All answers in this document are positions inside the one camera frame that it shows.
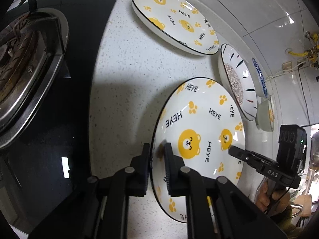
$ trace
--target bowl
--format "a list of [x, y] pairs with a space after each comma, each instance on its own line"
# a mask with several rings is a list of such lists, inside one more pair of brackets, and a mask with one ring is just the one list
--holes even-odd
[[272, 109], [271, 99], [267, 99], [260, 103], [257, 107], [256, 125], [258, 128], [267, 131], [274, 131], [274, 113]]
[[261, 94], [259, 95], [260, 97], [265, 97], [267, 98], [268, 97], [268, 91], [267, 91], [267, 87], [266, 87], [266, 81], [265, 81], [265, 78], [264, 78], [264, 75], [263, 73], [261, 72], [261, 69], [256, 61], [256, 59], [252, 58], [251, 59], [252, 62], [253, 62], [253, 65], [254, 67], [256, 68], [256, 71], [258, 73], [258, 81], [259, 81], [259, 84], [260, 86], [262, 87], [263, 89], [263, 94], [261, 96]]
[[132, 0], [133, 10], [156, 35], [194, 55], [213, 55], [219, 43], [208, 20], [186, 0]]
[[163, 157], [166, 142], [186, 166], [206, 177], [226, 176], [236, 185], [243, 162], [227, 150], [231, 144], [245, 149], [245, 133], [235, 101], [214, 80], [193, 78], [170, 95], [157, 119], [151, 144], [152, 188], [168, 216], [187, 222], [185, 197], [170, 197], [167, 191]]
[[254, 83], [246, 63], [232, 46], [222, 44], [218, 69], [223, 86], [236, 101], [242, 116], [253, 121], [257, 112]]

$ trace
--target oval plate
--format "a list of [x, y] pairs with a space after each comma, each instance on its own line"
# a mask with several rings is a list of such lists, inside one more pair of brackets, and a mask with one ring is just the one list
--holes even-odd
[[187, 222], [185, 197], [168, 195], [162, 151], [166, 142], [186, 166], [206, 177], [226, 176], [236, 185], [243, 163], [227, 150], [231, 144], [245, 149], [245, 134], [235, 101], [217, 82], [193, 78], [172, 93], [158, 117], [151, 144], [152, 188], [168, 216]]
[[[155, 32], [150, 28], [170, 44], [177, 46], [177, 41], [181, 44], [178, 48], [196, 55], [217, 53], [219, 43], [213, 27], [186, 0], [132, 0], [132, 4], [138, 17], [161, 30]], [[149, 27], [147, 21], [141, 20]]]
[[222, 44], [219, 57], [221, 76], [226, 74], [233, 97], [236, 99], [242, 113], [249, 121], [257, 114], [257, 96], [255, 86], [248, 68], [238, 52], [228, 44]]

